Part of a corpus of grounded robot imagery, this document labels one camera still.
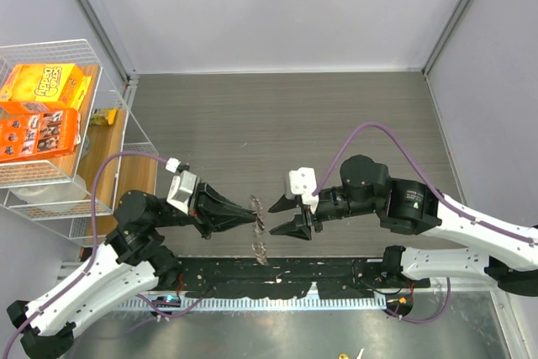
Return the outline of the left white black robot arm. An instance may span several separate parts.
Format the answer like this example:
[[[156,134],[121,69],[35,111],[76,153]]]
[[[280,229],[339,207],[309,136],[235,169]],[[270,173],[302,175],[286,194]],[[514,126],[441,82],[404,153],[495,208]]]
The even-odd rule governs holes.
[[[147,290],[176,287],[182,266],[165,247],[159,228],[192,225],[208,239],[256,221],[254,211],[230,202],[205,182],[178,206],[128,191],[113,216],[116,228],[82,265],[41,297],[8,307],[27,357],[58,358],[89,325],[123,301]]]

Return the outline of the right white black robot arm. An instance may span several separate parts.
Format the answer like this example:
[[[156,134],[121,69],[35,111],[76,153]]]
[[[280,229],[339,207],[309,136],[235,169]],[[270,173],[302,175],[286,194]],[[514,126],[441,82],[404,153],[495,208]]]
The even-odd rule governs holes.
[[[311,240],[324,223],[375,214],[381,227],[400,235],[437,237],[457,249],[425,250],[391,245],[371,286],[398,288],[405,281],[432,277],[492,279],[501,290],[524,297],[537,294],[537,229],[510,224],[470,209],[422,182],[392,178],[388,167],[356,155],[340,166],[341,184],[319,192],[314,169],[287,175],[285,193],[270,207],[299,212],[271,235]]]

